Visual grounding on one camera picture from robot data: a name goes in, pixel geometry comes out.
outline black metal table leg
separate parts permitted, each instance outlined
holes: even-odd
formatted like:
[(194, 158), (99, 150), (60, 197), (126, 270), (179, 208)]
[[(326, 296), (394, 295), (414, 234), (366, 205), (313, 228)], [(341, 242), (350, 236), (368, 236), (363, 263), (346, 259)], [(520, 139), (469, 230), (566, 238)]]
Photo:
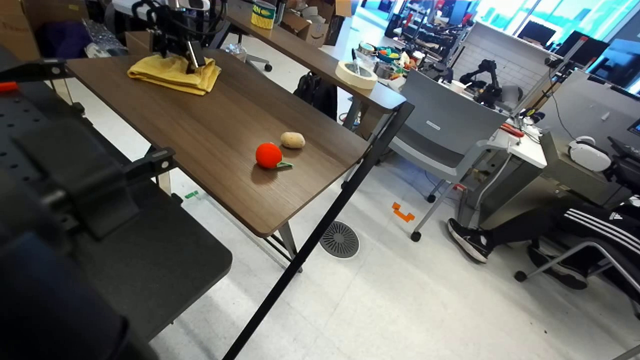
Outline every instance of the black metal table leg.
[(329, 207), (329, 210), (327, 210), (316, 228), (311, 232), (307, 241), (302, 245), (298, 255), (293, 258), (291, 264), (284, 270), (284, 273), (280, 276), (278, 282), (276, 282), (271, 291), (269, 291), (267, 297), (262, 301), (258, 310), (253, 314), (222, 360), (233, 360), (238, 356), (246, 342), (251, 338), (260, 323), (264, 320), (265, 316), (269, 313), (269, 310), (271, 310), (275, 302), (287, 288), (287, 285), (289, 285), (293, 277), (296, 275), (298, 269), (302, 267), (302, 264), (304, 264), (309, 255), (311, 255), (313, 249), (320, 242), (322, 235), (327, 228), (329, 228), (329, 225), (331, 225), (338, 214), (342, 211), (351, 196), (358, 189), (358, 186), (360, 186), (369, 171), (371, 171), (372, 167), (375, 166), (378, 158), (380, 158), (380, 156), (385, 152), (391, 140), (393, 140), (398, 130), (400, 130), (404, 125), (404, 122), (413, 111), (413, 108), (414, 106), (408, 102), (400, 105), (396, 115), (390, 120), (387, 129), (382, 133), (380, 138), (373, 143), (373, 146), (369, 149), (369, 152), (362, 160), (362, 164), (358, 167), (358, 170), (356, 170), (353, 177), (351, 177), (340, 194), (338, 194), (338, 197)]

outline orange plastic piece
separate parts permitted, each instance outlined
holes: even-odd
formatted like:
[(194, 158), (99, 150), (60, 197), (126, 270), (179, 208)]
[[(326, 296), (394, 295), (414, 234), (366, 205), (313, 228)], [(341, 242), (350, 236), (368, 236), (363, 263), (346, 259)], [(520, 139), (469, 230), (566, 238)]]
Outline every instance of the orange plastic piece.
[(415, 220), (415, 216), (412, 213), (409, 213), (407, 215), (401, 213), (400, 212), (400, 204), (398, 204), (397, 202), (394, 202), (394, 205), (392, 206), (392, 208), (394, 209), (394, 214), (396, 214), (397, 217), (401, 218), (405, 222), (409, 222), (411, 220)]
[(0, 83), (0, 92), (18, 90), (18, 83), (11, 81), (9, 83)]
[(264, 143), (255, 151), (255, 161), (264, 168), (276, 168), (282, 161), (282, 151), (274, 143)]

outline yellow cloth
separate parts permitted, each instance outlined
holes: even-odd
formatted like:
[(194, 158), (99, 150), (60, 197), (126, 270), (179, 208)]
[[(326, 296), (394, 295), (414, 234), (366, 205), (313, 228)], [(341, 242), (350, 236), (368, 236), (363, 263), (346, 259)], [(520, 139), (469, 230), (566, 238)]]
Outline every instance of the yellow cloth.
[(160, 55), (146, 57), (133, 65), (127, 75), (150, 83), (196, 95), (204, 95), (213, 89), (222, 71), (213, 59), (205, 59), (206, 65), (193, 74), (186, 74), (189, 63), (181, 56), (163, 58)]

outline black pegboard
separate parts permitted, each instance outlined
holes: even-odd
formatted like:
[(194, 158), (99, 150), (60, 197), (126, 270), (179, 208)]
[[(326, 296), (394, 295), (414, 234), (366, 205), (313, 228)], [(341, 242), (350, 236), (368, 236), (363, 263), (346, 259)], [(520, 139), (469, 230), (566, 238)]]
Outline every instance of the black pegboard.
[(19, 91), (0, 93), (0, 167), (19, 181), (41, 180), (42, 174), (19, 150), (13, 139), (49, 124), (51, 121)]

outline red foam ball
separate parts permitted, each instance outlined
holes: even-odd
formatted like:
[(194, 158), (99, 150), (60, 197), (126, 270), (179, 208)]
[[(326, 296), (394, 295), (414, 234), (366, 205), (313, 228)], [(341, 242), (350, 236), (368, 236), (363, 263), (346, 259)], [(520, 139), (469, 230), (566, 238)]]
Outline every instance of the red foam ball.
[(264, 168), (276, 168), (282, 161), (282, 151), (274, 143), (266, 142), (256, 149), (255, 161)]

